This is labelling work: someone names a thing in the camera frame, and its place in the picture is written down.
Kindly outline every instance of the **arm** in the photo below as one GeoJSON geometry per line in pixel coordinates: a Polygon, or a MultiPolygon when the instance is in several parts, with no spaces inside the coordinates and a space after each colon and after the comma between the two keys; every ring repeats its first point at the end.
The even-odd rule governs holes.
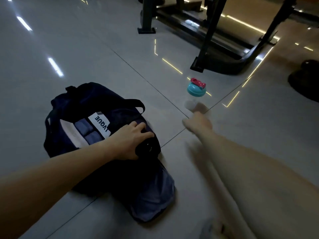
{"type": "Polygon", "coordinates": [[[202,114],[183,121],[200,139],[257,238],[319,238],[319,191],[277,160],[215,134],[202,114]]]}
{"type": "Polygon", "coordinates": [[[113,159],[137,159],[135,148],[152,132],[132,122],[88,147],[0,180],[0,238],[18,238],[78,182],[113,159]]]}

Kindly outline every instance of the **person's left hand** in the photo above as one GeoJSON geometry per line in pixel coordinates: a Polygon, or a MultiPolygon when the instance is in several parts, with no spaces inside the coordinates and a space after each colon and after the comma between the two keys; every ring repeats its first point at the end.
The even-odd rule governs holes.
{"type": "Polygon", "coordinates": [[[115,159],[137,159],[135,148],[144,140],[154,137],[154,133],[141,131],[146,128],[144,122],[137,124],[136,121],[131,122],[117,130],[112,136],[107,138],[112,145],[112,149],[116,152],[115,159]]]}

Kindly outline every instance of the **backpack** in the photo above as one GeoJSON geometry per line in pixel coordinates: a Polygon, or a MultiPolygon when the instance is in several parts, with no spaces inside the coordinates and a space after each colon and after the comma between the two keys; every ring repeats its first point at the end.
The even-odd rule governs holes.
{"type": "MultiPolygon", "coordinates": [[[[70,86],[51,101],[53,110],[45,120],[44,148],[50,157],[107,139],[132,121],[144,122],[140,100],[123,99],[97,83],[70,86]]],[[[138,160],[113,160],[79,182],[74,191],[89,196],[111,192],[139,222],[148,222],[174,201],[174,180],[157,159],[161,152],[156,135],[139,144],[138,160]]]]}

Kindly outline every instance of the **white label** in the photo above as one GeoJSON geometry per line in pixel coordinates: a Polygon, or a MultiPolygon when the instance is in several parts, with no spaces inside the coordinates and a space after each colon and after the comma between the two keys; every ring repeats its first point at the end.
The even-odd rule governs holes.
{"type": "Polygon", "coordinates": [[[107,129],[110,122],[102,112],[95,112],[88,118],[104,138],[108,138],[111,135],[111,132],[107,129]]]}
{"type": "Polygon", "coordinates": [[[75,147],[77,148],[83,148],[85,146],[89,146],[87,141],[82,137],[82,135],[79,133],[77,128],[74,126],[73,123],[60,120],[61,126],[66,133],[66,135],[69,137],[71,142],[74,144],[75,147]]]}

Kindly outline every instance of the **person's right arm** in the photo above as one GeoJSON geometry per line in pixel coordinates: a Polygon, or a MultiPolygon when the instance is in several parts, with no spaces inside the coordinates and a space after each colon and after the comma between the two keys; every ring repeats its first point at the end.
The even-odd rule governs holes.
{"type": "Polygon", "coordinates": [[[200,113],[183,123],[208,151],[258,239],[319,238],[317,187],[277,160],[217,135],[200,113]]]}

